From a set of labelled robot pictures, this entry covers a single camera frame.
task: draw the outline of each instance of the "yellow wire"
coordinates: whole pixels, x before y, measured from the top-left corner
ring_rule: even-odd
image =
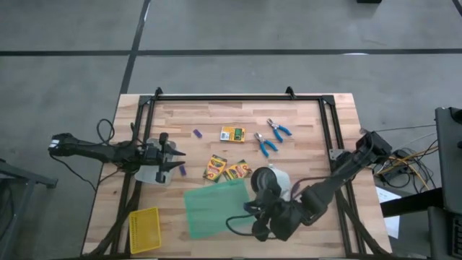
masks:
[[[432,148],[430,148],[430,149],[426,149],[426,150],[424,150],[424,151],[417,152],[417,153],[414,153],[414,154],[412,154],[412,155],[406,156],[406,157],[403,158],[403,159],[398,159],[398,158],[396,158],[398,161],[400,161],[399,163],[397,163],[397,164],[395,164],[395,165],[393,165],[393,166],[391,166],[391,167],[389,167],[389,168],[386,168],[385,170],[381,170],[381,171],[378,172],[377,174],[384,174],[384,173],[386,173],[386,172],[388,172],[388,171],[390,171],[390,170],[393,170],[396,166],[400,165],[401,163],[406,162],[406,161],[407,161],[408,159],[410,159],[410,158],[419,156],[419,155],[424,154],[424,153],[426,153],[426,152],[430,152],[430,151],[433,152],[433,151],[436,150],[436,149],[438,149],[438,147],[432,147]]]
[[[419,179],[424,184],[425,188],[427,188],[428,191],[430,190],[430,188],[428,188],[427,184],[425,183],[424,179],[420,176],[420,173],[414,167],[412,167],[412,165],[410,165],[407,161],[405,161],[404,159],[399,159],[395,157],[389,157],[388,159],[398,160],[399,162],[406,164],[417,175],[417,177],[419,177]]]

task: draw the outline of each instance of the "concrete floor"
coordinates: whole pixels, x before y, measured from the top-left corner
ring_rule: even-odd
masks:
[[[0,51],[129,50],[142,4],[0,0]],[[451,0],[152,0],[146,18],[140,49],[462,48],[462,17]],[[55,190],[37,188],[18,259],[79,255],[94,193],[46,149],[61,132],[97,141],[95,125],[114,115],[127,60],[0,57],[0,157],[59,178]],[[462,55],[451,54],[138,57],[128,93],[353,92],[366,129],[391,129],[433,124],[436,107],[460,107],[461,67]],[[432,132],[382,135],[396,147]],[[423,150],[435,139],[409,147]],[[66,161],[96,182],[100,163]],[[424,161],[440,185],[437,156]]]

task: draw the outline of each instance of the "yellow basket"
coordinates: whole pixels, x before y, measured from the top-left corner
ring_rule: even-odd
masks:
[[[159,248],[160,221],[156,207],[131,212],[130,221],[130,252],[137,254]]]

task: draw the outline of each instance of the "blue-handled pliers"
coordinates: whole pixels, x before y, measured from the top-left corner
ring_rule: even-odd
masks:
[[[268,157],[269,156],[269,153],[268,151],[266,151],[266,148],[265,148],[265,144],[269,145],[271,148],[273,148],[274,151],[277,151],[277,147],[276,145],[274,145],[272,142],[266,140],[263,138],[263,136],[259,133],[255,133],[255,138],[257,138],[257,140],[260,142],[260,148],[261,148],[261,151],[263,152],[263,154]]]
[[[270,118],[268,118],[268,120],[266,121],[268,122],[268,125],[270,125],[272,128],[273,128],[273,132],[274,132],[274,135],[276,136],[276,138],[282,142],[282,137],[279,135],[279,132],[277,131],[277,129],[281,129],[284,133],[286,133],[288,136],[291,136],[292,133],[289,131],[289,129],[277,124],[277,123],[274,123]]]

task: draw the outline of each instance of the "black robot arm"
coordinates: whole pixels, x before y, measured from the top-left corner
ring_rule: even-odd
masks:
[[[277,183],[257,192],[256,199],[248,202],[245,209],[254,214],[252,234],[260,241],[273,233],[277,239],[286,241],[300,223],[312,225],[324,213],[339,190],[358,172],[373,163],[382,163],[391,154],[391,146],[377,133],[367,133],[357,143],[354,152],[343,152],[336,158],[336,169],[332,176],[300,192],[300,200],[285,201],[279,198],[281,191]]]
[[[56,134],[51,138],[48,151],[51,156],[80,155],[93,158],[102,163],[113,163],[125,172],[134,172],[141,165],[158,165],[160,171],[169,171],[184,162],[167,162],[166,154],[185,155],[167,144],[168,134],[161,133],[157,148],[153,144],[136,145],[134,141],[117,144],[91,143],[79,140],[72,134]]]

